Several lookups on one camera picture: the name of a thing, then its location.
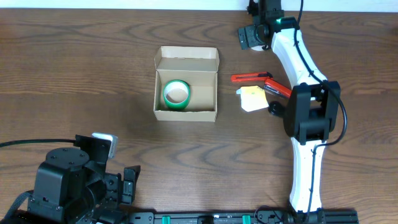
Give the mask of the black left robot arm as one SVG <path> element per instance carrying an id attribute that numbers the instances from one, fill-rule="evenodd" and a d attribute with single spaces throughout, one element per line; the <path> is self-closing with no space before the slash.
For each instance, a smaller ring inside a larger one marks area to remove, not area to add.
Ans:
<path id="1" fill-rule="evenodd" d="M 106 172 L 108 150 L 62 147 L 39 165 L 34 189 L 16 198 L 2 223 L 128 223 L 140 166 Z"/>

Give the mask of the white tape roll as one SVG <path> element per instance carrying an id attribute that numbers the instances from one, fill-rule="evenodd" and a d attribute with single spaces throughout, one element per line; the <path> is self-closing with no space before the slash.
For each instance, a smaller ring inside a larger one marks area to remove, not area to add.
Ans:
<path id="1" fill-rule="evenodd" d="M 251 47 L 251 49 L 252 50 L 255 50 L 255 51 L 258 51 L 258 52 L 260 52 L 260 51 L 264 51 L 264 49 L 263 49 L 263 46 L 255 46 L 255 47 Z"/>

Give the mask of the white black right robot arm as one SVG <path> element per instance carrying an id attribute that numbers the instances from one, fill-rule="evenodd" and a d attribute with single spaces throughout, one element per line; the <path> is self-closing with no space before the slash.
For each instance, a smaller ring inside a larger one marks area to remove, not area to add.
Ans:
<path id="1" fill-rule="evenodd" d="M 271 49 L 280 60 L 292 88 L 286 106 L 274 103 L 270 112 L 283 119 L 294 150 L 294 178 L 290 205 L 297 213 L 322 208 L 320 174 L 323 152 L 330 145 L 338 110 L 345 107 L 338 82 L 317 68 L 302 38 L 299 17 L 287 17 L 280 1 L 250 1 L 253 23 L 240 28 L 241 48 Z"/>

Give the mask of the green tape roll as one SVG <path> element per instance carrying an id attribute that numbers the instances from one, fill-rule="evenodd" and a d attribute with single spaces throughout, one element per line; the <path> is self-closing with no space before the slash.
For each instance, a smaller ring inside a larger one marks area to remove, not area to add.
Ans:
<path id="1" fill-rule="evenodd" d="M 171 110 L 184 110 L 190 102 L 190 87 L 182 80 L 171 80 L 163 90 L 165 105 Z"/>

